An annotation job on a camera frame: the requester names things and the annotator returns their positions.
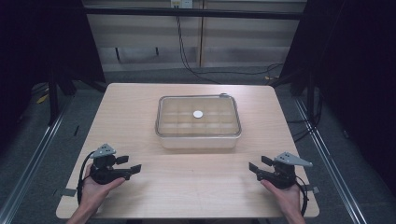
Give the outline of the black curtain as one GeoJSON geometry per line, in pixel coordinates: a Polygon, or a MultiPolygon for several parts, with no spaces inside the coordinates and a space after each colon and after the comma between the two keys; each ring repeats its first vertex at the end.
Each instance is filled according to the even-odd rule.
{"type": "Polygon", "coordinates": [[[281,76],[321,90],[396,195],[396,0],[307,0],[281,76]]]}
{"type": "Polygon", "coordinates": [[[0,155],[16,135],[34,85],[104,82],[82,0],[0,0],[0,155]]]}

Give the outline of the aluminium floor rail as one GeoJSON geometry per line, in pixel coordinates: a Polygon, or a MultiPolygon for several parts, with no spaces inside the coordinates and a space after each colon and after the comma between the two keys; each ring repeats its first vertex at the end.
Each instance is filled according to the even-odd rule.
{"type": "Polygon", "coordinates": [[[359,206],[356,198],[353,196],[350,188],[347,186],[345,179],[341,175],[335,161],[332,158],[332,154],[330,153],[327,145],[325,144],[318,128],[308,118],[308,110],[307,107],[304,105],[303,100],[297,98],[294,100],[294,102],[300,113],[300,116],[303,118],[310,138],[314,142],[318,154],[321,157],[352,222],[354,224],[368,224],[361,210],[361,207],[359,206]]]}
{"type": "Polygon", "coordinates": [[[29,161],[22,166],[21,159],[15,160],[15,164],[22,166],[23,171],[12,191],[8,194],[3,206],[0,208],[0,224],[10,224],[12,219],[15,217],[15,214],[26,195],[29,186],[31,185],[32,179],[37,172],[38,166],[43,161],[53,137],[58,132],[64,119],[64,114],[68,110],[71,102],[72,98],[66,98],[64,102],[61,103],[60,111],[56,112],[54,118],[50,118],[49,124],[46,126],[46,130],[40,138],[40,142],[34,146],[35,151],[31,155],[29,161]]]}

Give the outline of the black horizontal frame bar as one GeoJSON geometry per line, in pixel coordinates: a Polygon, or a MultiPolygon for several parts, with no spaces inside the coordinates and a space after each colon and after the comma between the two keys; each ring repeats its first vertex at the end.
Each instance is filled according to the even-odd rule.
{"type": "Polygon", "coordinates": [[[241,19],[268,19],[294,20],[305,17],[302,12],[269,12],[246,10],[219,10],[219,9],[189,9],[189,8],[154,8],[154,7],[85,7],[87,14],[105,15],[139,15],[139,16],[175,16],[198,18],[241,18],[241,19]]]}

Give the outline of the black metal stand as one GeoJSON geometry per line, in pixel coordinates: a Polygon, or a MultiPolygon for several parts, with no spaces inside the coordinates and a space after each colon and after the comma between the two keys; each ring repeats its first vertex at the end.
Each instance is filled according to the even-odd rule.
{"type": "Polygon", "coordinates": [[[59,114],[57,82],[52,67],[49,68],[49,112],[49,126],[52,126],[59,114]]]}

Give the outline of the white wall socket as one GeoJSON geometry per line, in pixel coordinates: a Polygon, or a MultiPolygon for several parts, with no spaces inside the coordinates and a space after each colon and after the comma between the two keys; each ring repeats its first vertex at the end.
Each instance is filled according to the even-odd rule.
{"type": "Polygon", "coordinates": [[[171,8],[193,8],[193,0],[170,0],[171,8]]]}

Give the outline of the person's right hand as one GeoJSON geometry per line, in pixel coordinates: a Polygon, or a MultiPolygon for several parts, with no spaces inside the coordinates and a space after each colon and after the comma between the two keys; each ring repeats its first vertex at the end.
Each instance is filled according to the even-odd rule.
{"type": "Polygon", "coordinates": [[[281,212],[286,217],[297,217],[301,214],[300,189],[296,185],[278,189],[268,180],[262,180],[261,184],[275,196],[281,212]]]}

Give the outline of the clear plastic container lid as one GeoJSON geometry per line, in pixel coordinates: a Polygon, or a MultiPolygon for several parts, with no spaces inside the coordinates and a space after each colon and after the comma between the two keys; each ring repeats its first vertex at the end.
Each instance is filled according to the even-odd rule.
{"type": "Polygon", "coordinates": [[[237,104],[227,94],[164,96],[159,100],[156,133],[165,136],[238,135],[237,104]],[[195,110],[204,115],[193,116],[195,110]]]}

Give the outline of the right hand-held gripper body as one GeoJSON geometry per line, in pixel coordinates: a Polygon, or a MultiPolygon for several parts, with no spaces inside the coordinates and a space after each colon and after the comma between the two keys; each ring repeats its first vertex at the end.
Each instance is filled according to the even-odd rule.
{"type": "Polygon", "coordinates": [[[256,173],[258,181],[268,180],[278,189],[287,189],[296,182],[295,166],[312,167],[313,163],[297,157],[289,152],[283,152],[272,159],[272,173],[259,169],[256,173]]]}

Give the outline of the person's left hand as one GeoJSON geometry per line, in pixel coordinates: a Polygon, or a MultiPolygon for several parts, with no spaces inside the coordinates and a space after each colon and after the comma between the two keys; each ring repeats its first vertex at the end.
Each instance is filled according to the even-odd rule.
{"type": "Polygon", "coordinates": [[[95,213],[109,192],[119,187],[124,182],[125,179],[120,177],[105,185],[96,183],[91,178],[91,165],[89,164],[86,168],[86,174],[84,175],[82,196],[79,206],[86,212],[95,213]]]}

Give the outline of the clear plastic container box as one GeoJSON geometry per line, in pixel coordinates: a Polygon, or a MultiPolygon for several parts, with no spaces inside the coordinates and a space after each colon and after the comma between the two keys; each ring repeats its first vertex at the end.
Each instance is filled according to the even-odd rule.
{"type": "Polygon", "coordinates": [[[160,143],[169,149],[201,149],[201,148],[233,148],[240,135],[208,135],[208,136],[165,136],[159,135],[160,143]]]}

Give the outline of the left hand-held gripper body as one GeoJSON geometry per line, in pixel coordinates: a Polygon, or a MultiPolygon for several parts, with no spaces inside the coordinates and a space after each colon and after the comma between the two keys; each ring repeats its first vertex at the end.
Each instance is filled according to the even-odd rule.
{"type": "Polygon", "coordinates": [[[113,168],[117,158],[115,154],[116,150],[108,144],[101,145],[91,154],[91,178],[96,183],[105,185],[120,177],[128,180],[132,175],[130,169],[113,168]]]}

